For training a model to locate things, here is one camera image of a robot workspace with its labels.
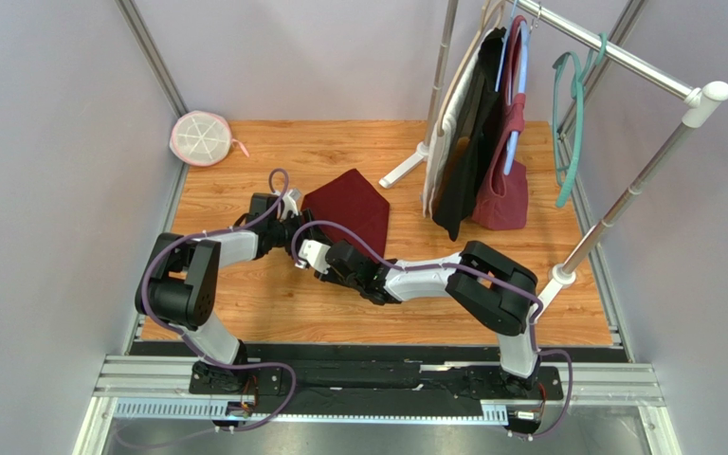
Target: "teal hanger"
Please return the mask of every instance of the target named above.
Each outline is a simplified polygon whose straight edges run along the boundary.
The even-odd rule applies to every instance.
[[[586,92],[586,78],[589,76],[589,70],[592,67],[597,66],[602,62],[605,57],[605,48],[608,45],[608,35],[600,33],[600,40],[602,45],[600,46],[599,52],[596,54],[596,60],[594,60],[594,49],[589,50],[589,55],[586,57],[586,66],[580,68],[580,58],[574,52],[565,52],[563,55],[555,60],[555,64],[552,68],[555,70],[555,100],[552,103],[552,142],[555,147],[555,179],[557,185],[560,188],[560,195],[557,197],[555,206],[562,208],[566,205],[566,201],[569,200],[569,195],[572,194],[572,187],[574,186],[574,180],[577,178],[577,165],[580,162],[580,150],[583,147],[583,108],[585,105],[585,92]],[[576,123],[574,128],[574,147],[572,149],[572,160],[568,165],[560,165],[559,154],[557,146],[557,87],[560,83],[560,78],[563,76],[563,71],[566,69],[566,63],[569,61],[569,57],[572,58],[574,65],[574,76],[572,77],[571,84],[571,95],[577,105]],[[566,178],[562,178],[562,174],[566,173]]]

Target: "wooden table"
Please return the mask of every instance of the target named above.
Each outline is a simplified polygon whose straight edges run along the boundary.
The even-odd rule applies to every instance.
[[[421,216],[425,168],[393,188],[377,182],[422,140],[422,121],[235,121],[233,134],[251,153],[233,151],[220,164],[191,168],[173,231],[199,232],[230,226],[248,210],[255,191],[268,192],[266,178],[286,168],[291,185],[303,194],[357,168],[390,202],[387,258],[421,260],[443,257],[480,240],[519,261],[538,275],[538,290],[548,270],[562,262],[580,239],[571,203],[555,207],[549,125],[531,122],[521,135],[517,159],[527,166],[530,208],[527,227],[490,231],[465,221],[457,242]],[[542,317],[538,342],[548,345],[610,345],[610,333],[588,263],[577,269],[577,283],[564,291]],[[454,299],[421,299],[376,306],[352,290],[322,283],[294,267],[275,250],[259,261],[236,264],[220,273],[215,311],[244,341],[423,343],[492,345],[482,327]],[[172,338],[148,321],[144,339]]]

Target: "beige hanger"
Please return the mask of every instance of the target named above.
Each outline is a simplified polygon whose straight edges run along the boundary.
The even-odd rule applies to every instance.
[[[476,51],[477,45],[482,41],[485,26],[487,26],[488,21],[490,21],[490,18],[493,17],[493,14],[495,14],[496,11],[499,12],[499,17],[496,18],[496,23],[493,28],[498,27],[499,24],[501,24],[501,19],[504,17],[504,0],[499,0],[498,3],[492,6],[490,5],[491,1],[492,0],[484,0],[484,5],[482,5],[482,19],[479,24],[479,29],[476,30],[476,35],[473,37],[473,41],[470,42],[470,46],[465,52],[463,60],[457,68],[457,72],[454,73],[454,79],[451,80],[451,85],[448,87],[446,97],[443,99],[443,105],[440,107],[440,113],[437,116],[437,137],[443,136],[443,117],[446,115],[448,105],[451,103],[451,97],[454,95],[454,88],[459,85],[467,63],[470,62],[473,53]]]

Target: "black garment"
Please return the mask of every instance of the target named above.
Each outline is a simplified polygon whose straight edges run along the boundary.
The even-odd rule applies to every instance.
[[[494,91],[501,61],[501,47],[505,28],[494,29],[482,42],[474,68],[473,79],[465,97],[463,109],[457,118],[457,128],[463,128],[467,118],[476,117],[470,142],[463,155],[455,162],[448,183],[440,195],[439,205],[431,217],[434,223],[448,231],[451,240],[457,240],[460,223],[473,213],[476,194],[482,185],[490,160],[501,137],[504,123],[504,95]],[[456,144],[461,131],[452,136]]]

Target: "metal pole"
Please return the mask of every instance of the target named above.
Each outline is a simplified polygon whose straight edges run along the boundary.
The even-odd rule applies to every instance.
[[[642,14],[642,11],[644,10],[647,2],[648,0],[628,1],[628,4],[625,5],[625,9],[622,10],[622,14],[619,15],[619,19],[616,21],[616,24],[614,24],[613,29],[608,35],[609,43],[614,43],[617,46],[621,46],[625,43],[625,41],[628,39],[628,36],[630,35],[630,32],[633,31],[633,26],[636,25],[636,21]],[[603,59],[599,67],[592,68],[591,71],[589,71],[589,76],[586,78],[585,84],[586,95],[584,97],[584,102],[589,102],[589,99],[592,97],[592,94],[594,92],[594,88],[596,87],[600,79],[602,79],[602,77],[608,71],[609,65],[610,62]],[[560,122],[560,127],[557,129],[557,131],[561,135],[568,137],[572,134],[576,119],[577,103],[572,100],[572,104],[569,105],[569,110],[566,111],[566,115],[563,116],[563,120]]]
[[[588,256],[592,249],[599,244],[602,235],[616,223],[616,220],[622,216],[622,213],[636,200],[636,196],[642,193],[642,189],[645,187],[647,182],[653,178],[664,165],[666,160],[678,150],[684,141],[689,137],[689,134],[695,131],[695,128],[691,128],[681,123],[667,141],[662,145],[656,154],[650,158],[644,169],[636,176],[633,183],[619,196],[619,199],[613,204],[608,210],[608,213],[602,217],[602,219],[595,224],[586,235],[583,240],[574,248],[572,254],[566,259],[566,263],[563,265],[563,273],[571,274],[577,269],[577,266],[583,262]]]
[[[437,120],[437,104],[440,103],[440,91],[443,88],[443,78],[446,76],[448,64],[448,49],[451,45],[451,34],[454,30],[454,19],[457,16],[459,0],[448,0],[446,22],[443,25],[443,41],[440,43],[440,53],[437,55],[437,72],[434,73],[434,86],[431,87],[431,102],[428,105],[428,118],[426,119],[426,137],[423,145],[428,147],[431,135],[434,134],[434,123]]]
[[[583,27],[563,18],[562,16],[551,12],[549,9],[543,8],[540,4],[532,0],[519,0],[519,7],[533,17],[540,18],[541,21],[571,36],[580,43],[599,50],[602,42],[598,35],[584,29]],[[606,58],[611,59],[624,68],[629,69],[633,73],[653,82],[663,90],[669,92],[681,100],[686,100],[691,94],[694,87],[670,76],[661,69],[645,62],[635,55],[627,52],[622,47],[608,43],[605,50]]]

